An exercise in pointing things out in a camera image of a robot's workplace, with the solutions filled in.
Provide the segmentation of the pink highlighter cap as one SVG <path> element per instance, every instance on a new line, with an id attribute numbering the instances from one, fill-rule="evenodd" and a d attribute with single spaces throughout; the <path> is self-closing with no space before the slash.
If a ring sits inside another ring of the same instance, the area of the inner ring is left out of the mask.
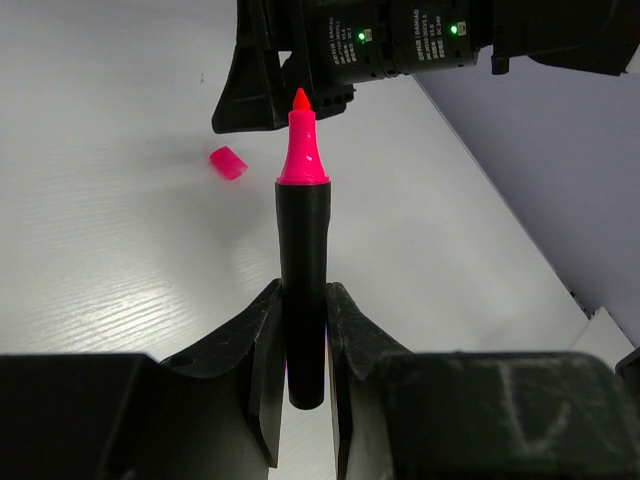
<path id="1" fill-rule="evenodd" d="M 213 151 L 209 164 L 226 181 L 234 181 L 248 170 L 248 165 L 228 146 Z"/>

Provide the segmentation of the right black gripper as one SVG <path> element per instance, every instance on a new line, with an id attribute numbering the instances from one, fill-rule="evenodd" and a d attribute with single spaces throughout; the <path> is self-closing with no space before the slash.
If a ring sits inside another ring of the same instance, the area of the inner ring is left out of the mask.
<path id="1" fill-rule="evenodd" d="M 230 70 L 211 124 L 217 134 L 273 131 L 303 88 L 318 118 L 343 113 L 359 83 L 400 75 L 396 1 L 237 3 Z M 289 57 L 280 64 L 279 53 Z"/>

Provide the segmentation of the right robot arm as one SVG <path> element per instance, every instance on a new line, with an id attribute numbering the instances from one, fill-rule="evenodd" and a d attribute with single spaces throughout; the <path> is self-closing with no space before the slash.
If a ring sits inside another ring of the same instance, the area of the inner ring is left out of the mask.
<path id="1" fill-rule="evenodd" d="M 241 1 L 218 134 L 284 128 L 303 90 L 316 115 L 343 113 L 359 83 L 515 57 L 618 76 L 639 48 L 635 1 Z"/>

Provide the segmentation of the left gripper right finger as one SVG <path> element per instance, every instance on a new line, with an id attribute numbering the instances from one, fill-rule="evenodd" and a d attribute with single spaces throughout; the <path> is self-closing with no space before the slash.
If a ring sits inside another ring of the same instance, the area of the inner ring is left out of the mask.
<path id="1" fill-rule="evenodd" d="M 338 478 L 638 477 L 638 409 L 598 358 L 414 353 L 326 294 Z"/>

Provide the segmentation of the pink tip black highlighter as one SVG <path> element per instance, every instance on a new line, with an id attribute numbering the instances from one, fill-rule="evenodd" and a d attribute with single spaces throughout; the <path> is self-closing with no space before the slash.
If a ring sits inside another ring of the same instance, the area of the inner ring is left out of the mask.
<path id="1" fill-rule="evenodd" d="M 288 114 L 288 150 L 275 199 L 289 400 L 312 410 L 324 400 L 331 180 L 319 153 L 316 113 L 302 88 Z"/>

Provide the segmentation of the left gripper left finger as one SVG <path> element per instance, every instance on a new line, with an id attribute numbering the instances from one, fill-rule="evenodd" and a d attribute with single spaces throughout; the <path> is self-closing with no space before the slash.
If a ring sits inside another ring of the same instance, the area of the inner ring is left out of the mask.
<path id="1" fill-rule="evenodd" d="M 265 479 L 278 462 L 281 284 L 164 361 L 5 355 L 5 479 Z"/>

